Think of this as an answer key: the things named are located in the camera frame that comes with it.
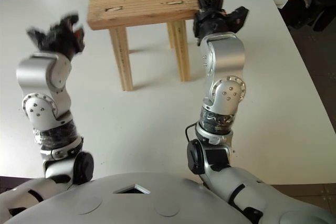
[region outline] gray floor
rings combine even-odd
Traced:
[[[304,26],[290,33],[336,131],[336,19],[322,32]]]
[[[320,33],[314,32],[309,26],[300,30],[292,29],[290,33],[336,131],[336,19]],[[0,193],[26,180],[0,177]],[[274,186],[288,196],[336,214],[336,184]]]

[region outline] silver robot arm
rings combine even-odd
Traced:
[[[45,177],[0,195],[0,223],[92,178],[93,158],[82,151],[83,137],[77,133],[66,90],[71,60],[84,48],[82,28],[72,29],[77,21],[78,15],[70,15],[47,34],[28,31],[40,51],[21,61],[16,75],[23,91],[23,111],[41,146]]]
[[[240,7],[226,14],[223,0],[198,0],[198,4],[194,34],[206,80],[201,116],[194,124],[197,139],[187,147],[190,170],[253,224],[336,223],[324,209],[283,195],[248,171],[230,166],[231,126],[246,92],[244,46],[234,33],[243,26],[248,10]]]

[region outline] black cable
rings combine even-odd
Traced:
[[[196,122],[196,123],[193,123],[193,124],[189,125],[187,128],[185,128],[185,136],[187,137],[187,141],[188,141],[188,142],[190,142],[190,140],[189,140],[189,136],[188,136],[188,130],[189,130],[189,128],[195,126],[196,124],[197,124],[197,122]]]

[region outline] stool seat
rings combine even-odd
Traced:
[[[126,27],[167,23],[181,81],[190,79],[185,20],[198,11],[197,0],[89,0],[92,30],[109,29],[123,90],[132,90]]]

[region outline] square opening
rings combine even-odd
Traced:
[[[137,184],[122,188],[114,192],[114,194],[149,194],[149,193],[150,191]]]

